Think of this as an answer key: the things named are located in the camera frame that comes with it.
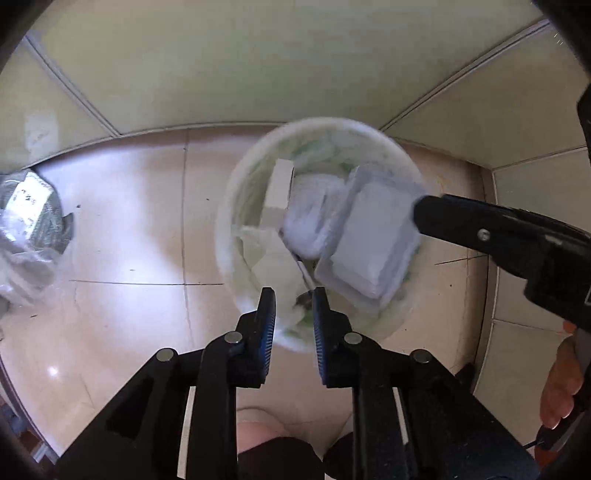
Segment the human hand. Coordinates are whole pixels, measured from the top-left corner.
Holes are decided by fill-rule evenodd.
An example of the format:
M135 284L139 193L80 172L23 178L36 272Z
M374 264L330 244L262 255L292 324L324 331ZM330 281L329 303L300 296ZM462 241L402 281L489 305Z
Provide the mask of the human hand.
M565 322L564 330L573 333L576 328ZM542 391L540 419L545 427L555 429L561 419L570 415L574 408L573 396L582 386L583 373L574 352L574 339L569 337L558 347L556 361Z

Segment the person's leg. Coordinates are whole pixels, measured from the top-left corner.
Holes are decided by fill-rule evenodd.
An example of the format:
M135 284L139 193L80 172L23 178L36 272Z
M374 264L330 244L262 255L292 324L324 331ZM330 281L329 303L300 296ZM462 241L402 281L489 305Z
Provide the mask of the person's leg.
M236 412L236 446L241 480L323 480L322 462L312 446L290 436L262 410Z
M351 415L337 441L324 454L325 473L335 480L353 480L353 416Z

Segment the trash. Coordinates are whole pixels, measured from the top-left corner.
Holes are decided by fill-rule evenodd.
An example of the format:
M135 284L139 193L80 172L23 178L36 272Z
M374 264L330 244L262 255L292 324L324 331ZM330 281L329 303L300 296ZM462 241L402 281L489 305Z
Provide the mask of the trash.
M290 202L291 182L294 177L294 163L279 158L275 162L267 191L262 204L261 228L279 230Z
M308 174L347 179L355 167L365 164L397 181L423 182L417 166L394 140L352 120L309 118L283 125L261 138L232 172L216 218L217 266L241 313L256 310L261 296L252 263L246 259L260 255L260 250L244 244L243 228L259 225L265 192L278 158L289 158L294 163L294 183ZM288 243L285 232L284 239L297 253L297 248ZM421 300L420 286L424 282L424 272L428 271L423 267L431 260L429 251L419 248L413 253L406 276L392 301L378 314L356 308L348 297L329 289L331 307L346 313L356 332L374 340L389 337ZM304 251L299 252L300 256L305 257L302 253ZM279 310L277 321L282 323ZM294 351L314 351L312 315L306 313L295 326L277 331L273 341Z
M282 227L283 240L292 252L308 260L320 258L345 197L345 181L336 175L308 173L294 178Z
M73 214L62 214L55 189L32 170L2 178L0 296L30 306L53 283L73 235Z
M314 271L316 280L377 314L392 300L419 245L412 212L425 194L420 184L358 167Z
M239 237L244 259L259 288L275 290L275 328L283 330L294 326L305 314L304 309L296 305L296 299L308 291L296 259L273 229L243 226Z

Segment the white trash can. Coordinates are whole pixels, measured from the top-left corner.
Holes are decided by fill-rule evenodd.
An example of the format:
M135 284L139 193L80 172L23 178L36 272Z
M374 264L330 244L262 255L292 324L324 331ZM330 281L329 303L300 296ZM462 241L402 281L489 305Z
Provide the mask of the white trash can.
M263 286L258 284L243 258L242 241L237 233L243 225L258 225L267 183L278 158L292 160L295 175L330 173L346 179L356 166L369 163L395 177L424 183L417 166L394 140L360 122L309 118L269 132L236 165L217 212L217 266L241 313L256 310ZM332 291L328 291L330 307L348 315L355 331L374 340L389 337L404 323L415 304L418 289L413 286L420 282L426 256L426 249L419 247L405 281L379 315L368 317ZM274 339L293 351L313 350L311 313L294 327L276 330Z

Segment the beige floor tile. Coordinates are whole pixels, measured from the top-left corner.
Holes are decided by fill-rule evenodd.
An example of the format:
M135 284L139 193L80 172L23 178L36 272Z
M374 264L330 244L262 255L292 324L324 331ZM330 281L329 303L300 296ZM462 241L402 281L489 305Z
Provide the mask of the beige floor tile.
M196 349L236 328L240 312L225 285L187 285L187 302Z
M182 286L69 284L51 304L6 315L0 342L20 400L57 453L157 350L193 349Z
M423 174L432 195L458 195L484 201L481 168L442 153L411 144L401 144ZM478 253L460 245L431 239L434 263L474 257Z
M180 284L185 132L126 139L39 166L74 211L74 278Z
M345 422L352 411L348 388L327 389L322 385L315 353L295 353L273 346L267 381L259 389L238 389L238 408L258 407L285 424L314 422L326 418Z
M467 261L432 265L423 275L420 301L382 347L401 353L430 351L446 368L455 364L464 318Z
M452 369L461 369L464 365L473 362L476 358L486 302L488 257L478 257L468 260L467 270L464 315L462 316L460 338Z
M223 285L187 286L189 318L196 348L233 330L239 313ZM267 381L260 390L238 389L237 408L257 407L286 424L299 424L351 412L350 391L322 385L315 353L294 353L277 344L271 353Z
M296 438L312 445L314 451L322 458L326 450L334 445L349 415L350 412L342 413L314 421L286 425L286 428Z
M222 282L213 243L217 207L238 161L271 129L227 127L190 131L183 219L187 283Z

